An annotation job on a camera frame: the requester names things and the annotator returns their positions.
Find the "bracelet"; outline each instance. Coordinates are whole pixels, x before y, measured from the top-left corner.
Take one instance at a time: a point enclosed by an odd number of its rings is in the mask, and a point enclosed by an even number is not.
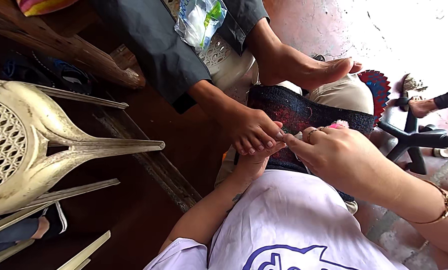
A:
[[[426,182],[432,184],[433,186],[435,186],[437,189],[439,189],[439,192],[441,192],[441,194],[444,196],[444,206],[446,207],[446,210],[443,211],[443,213],[441,214],[441,216],[439,216],[438,218],[436,218],[435,220],[430,221],[430,222],[413,222],[413,221],[409,221],[409,220],[407,220],[407,219],[405,219],[405,220],[408,221],[408,222],[412,222],[412,223],[414,223],[414,224],[433,224],[433,223],[438,223],[438,222],[440,222],[441,220],[443,220],[443,219],[445,219],[445,218],[448,217],[448,194],[445,193],[445,192],[443,191],[443,189],[440,188],[440,187],[438,187],[435,183],[433,183],[433,182],[431,182],[431,181],[428,181],[428,180],[424,180],[424,179],[421,179],[421,180],[422,180],[422,181],[426,181]]]

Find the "toenail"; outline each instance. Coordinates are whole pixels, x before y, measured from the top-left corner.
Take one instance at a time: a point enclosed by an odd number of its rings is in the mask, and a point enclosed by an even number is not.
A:
[[[282,135],[281,132],[277,132],[276,139],[281,141],[282,139],[284,139],[284,135]]]

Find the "gold ring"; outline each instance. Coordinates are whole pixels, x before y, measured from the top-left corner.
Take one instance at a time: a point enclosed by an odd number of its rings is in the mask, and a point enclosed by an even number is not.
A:
[[[313,130],[311,130],[311,132],[309,132],[309,134],[308,134],[308,142],[309,143],[311,143],[311,134],[315,131],[319,131],[319,129],[313,129]]]

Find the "forearm tattoo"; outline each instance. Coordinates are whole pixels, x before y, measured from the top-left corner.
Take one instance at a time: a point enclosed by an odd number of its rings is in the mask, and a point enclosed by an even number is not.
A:
[[[232,205],[231,209],[227,210],[227,213],[229,214],[232,210],[232,208],[234,208],[234,205],[239,201],[239,199],[241,198],[242,193],[237,194],[234,199],[232,199],[232,201],[234,202],[234,204]]]

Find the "woman's hand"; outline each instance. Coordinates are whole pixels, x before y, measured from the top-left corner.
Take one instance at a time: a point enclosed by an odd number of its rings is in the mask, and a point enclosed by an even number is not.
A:
[[[382,189],[380,179],[385,181],[388,175],[407,175],[360,132],[326,127],[312,132],[307,141],[309,133],[315,129],[304,130],[303,141],[286,134],[284,142],[304,165],[335,188],[364,199],[367,197],[364,195]]]

